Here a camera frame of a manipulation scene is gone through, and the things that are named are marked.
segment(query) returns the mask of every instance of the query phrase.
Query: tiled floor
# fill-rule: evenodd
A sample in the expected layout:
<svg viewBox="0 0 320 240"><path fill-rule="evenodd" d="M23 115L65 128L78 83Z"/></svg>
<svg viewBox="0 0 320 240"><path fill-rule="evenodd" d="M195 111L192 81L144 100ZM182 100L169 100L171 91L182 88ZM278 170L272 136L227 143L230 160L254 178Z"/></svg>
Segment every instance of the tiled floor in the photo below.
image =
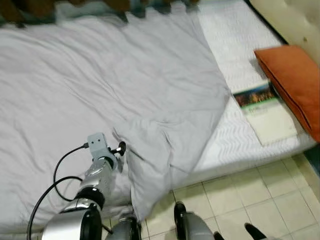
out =
<svg viewBox="0 0 320 240"><path fill-rule="evenodd" d="M249 240L244 223L281 240L320 239L320 204L292 158L172 191L143 222L143 239L176 240L175 201L225 240Z"/></svg>

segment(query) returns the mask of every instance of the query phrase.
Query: black cable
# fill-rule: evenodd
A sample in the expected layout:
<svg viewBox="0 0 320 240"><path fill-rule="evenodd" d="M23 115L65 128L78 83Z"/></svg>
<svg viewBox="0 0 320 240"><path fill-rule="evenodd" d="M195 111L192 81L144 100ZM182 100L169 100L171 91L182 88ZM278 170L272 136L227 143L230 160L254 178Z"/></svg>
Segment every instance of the black cable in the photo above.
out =
<svg viewBox="0 0 320 240"><path fill-rule="evenodd" d="M41 204L41 202L44 200L44 198L47 196L47 194L51 191L51 189L53 189L56 185L58 185L59 183L63 182L64 180L68 180L68 179L77 179L77 180L81 180L81 178L77 177L77 176L66 176L63 177L61 179L59 179L58 181L56 181L54 184L52 184L39 198L38 202L36 203L36 205L34 206L29 222L28 222L28 227L27 227L27 232L26 232L26 239L27 240L31 240L31 230L32 230L32 224L34 222L34 218L36 215L36 212L39 208L39 205Z"/></svg>
<svg viewBox="0 0 320 240"><path fill-rule="evenodd" d="M58 161L58 163L57 163L56 166L55 166L55 169L54 169L54 172L53 172L53 184L56 183L56 175L57 175L58 167L59 167L59 165L61 164L61 162L62 162L68 155L74 153L75 151L78 151L79 149L86 149L86 148L88 148L88 147L89 147L89 144L86 142L86 143L83 144L82 146L79 146L79 147L77 147L77 148L75 148L75 149L67 152L65 155L63 155L63 157ZM63 200L66 200L67 202L71 202L71 201L72 201L72 199L66 198L65 196L63 196L63 195L59 192L59 190L58 190L58 188L57 188L57 185L54 186L54 189L55 189L56 193L60 196L60 198L62 198Z"/></svg>

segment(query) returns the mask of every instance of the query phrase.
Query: black wheel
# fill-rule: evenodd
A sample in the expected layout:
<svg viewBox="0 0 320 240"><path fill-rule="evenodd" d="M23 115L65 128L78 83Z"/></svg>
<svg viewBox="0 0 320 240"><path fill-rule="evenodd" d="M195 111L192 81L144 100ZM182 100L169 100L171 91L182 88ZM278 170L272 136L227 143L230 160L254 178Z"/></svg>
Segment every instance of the black wheel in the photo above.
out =
<svg viewBox="0 0 320 240"><path fill-rule="evenodd" d="M187 212L185 205L178 201L174 206L174 222L176 226L176 237L178 240L185 240L185 227L183 222L183 216Z"/></svg>

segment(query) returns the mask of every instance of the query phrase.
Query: black knob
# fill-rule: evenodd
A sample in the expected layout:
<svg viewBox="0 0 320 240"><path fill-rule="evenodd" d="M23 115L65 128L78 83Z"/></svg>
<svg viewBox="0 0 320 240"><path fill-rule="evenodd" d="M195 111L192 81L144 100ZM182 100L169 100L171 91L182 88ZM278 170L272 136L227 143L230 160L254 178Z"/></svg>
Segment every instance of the black knob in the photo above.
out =
<svg viewBox="0 0 320 240"><path fill-rule="evenodd" d="M126 152L126 143L124 141L120 142L119 143L119 148L120 148L120 151L118 151L118 153L120 154L120 156L123 156Z"/></svg>

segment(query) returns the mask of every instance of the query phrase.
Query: magazine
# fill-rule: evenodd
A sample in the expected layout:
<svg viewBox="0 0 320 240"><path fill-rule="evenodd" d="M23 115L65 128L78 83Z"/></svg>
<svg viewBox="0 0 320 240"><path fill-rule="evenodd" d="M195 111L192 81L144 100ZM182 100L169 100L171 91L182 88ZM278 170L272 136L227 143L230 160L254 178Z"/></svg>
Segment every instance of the magazine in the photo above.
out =
<svg viewBox="0 0 320 240"><path fill-rule="evenodd" d="M303 131L270 82L236 92L233 96L263 146Z"/></svg>

